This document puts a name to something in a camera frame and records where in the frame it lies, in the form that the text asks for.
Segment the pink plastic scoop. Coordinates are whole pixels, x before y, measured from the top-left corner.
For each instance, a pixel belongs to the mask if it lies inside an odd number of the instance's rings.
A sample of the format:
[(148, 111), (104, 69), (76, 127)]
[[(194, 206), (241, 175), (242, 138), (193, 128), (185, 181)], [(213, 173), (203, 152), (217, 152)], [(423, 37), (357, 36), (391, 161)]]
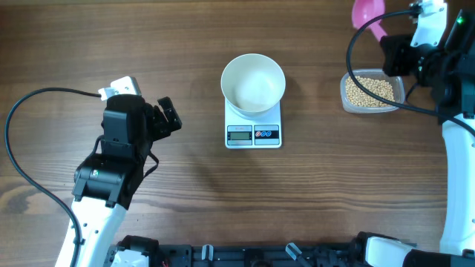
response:
[[(361, 28), (369, 20), (383, 15), (385, 12), (384, 0), (355, 0), (352, 8), (352, 23), (355, 29)], [(370, 31), (379, 42), (387, 33), (380, 25), (380, 22), (374, 22), (369, 27)]]

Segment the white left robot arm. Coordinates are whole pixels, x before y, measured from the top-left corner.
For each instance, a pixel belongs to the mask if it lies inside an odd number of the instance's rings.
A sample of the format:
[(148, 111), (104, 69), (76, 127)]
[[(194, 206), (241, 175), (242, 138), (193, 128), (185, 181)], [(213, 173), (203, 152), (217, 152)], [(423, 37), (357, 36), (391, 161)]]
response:
[(100, 149), (79, 165), (74, 174), (70, 222), (57, 266), (102, 266), (115, 233), (125, 218), (136, 190), (155, 158), (154, 142), (181, 129), (182, 122), (168, 97), (157, 105), (138, 95), (110, 97), (103, 112)]

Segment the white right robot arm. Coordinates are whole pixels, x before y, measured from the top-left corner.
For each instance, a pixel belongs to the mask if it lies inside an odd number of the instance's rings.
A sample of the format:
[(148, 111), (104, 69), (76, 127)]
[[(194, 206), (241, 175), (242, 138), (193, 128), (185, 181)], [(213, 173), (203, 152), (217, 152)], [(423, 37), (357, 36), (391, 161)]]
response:
[(434, 110), (410, 111), (438, 118), (448, 161), (445, 227), (439, 252), (427, 252), (381, 235), (360, 233), (356, 262), (366, 266), (474, 265), (474, 13), (460, 10), (449, 37), (443, 1), (420, 1), (405, 11), (417, 21), (416, 32), (384, 36), (388, 76), (414, 75), (429, 87)]

